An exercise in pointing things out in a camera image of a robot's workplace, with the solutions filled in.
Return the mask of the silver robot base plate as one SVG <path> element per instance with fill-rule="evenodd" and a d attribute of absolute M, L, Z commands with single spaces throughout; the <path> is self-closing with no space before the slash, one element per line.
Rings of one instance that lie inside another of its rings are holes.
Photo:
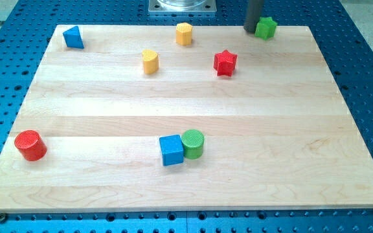
<path fill-rule="evenodd" d="M 148 11 L 153 13 L 216 12 L 216 0 L 148 0 Z"/>

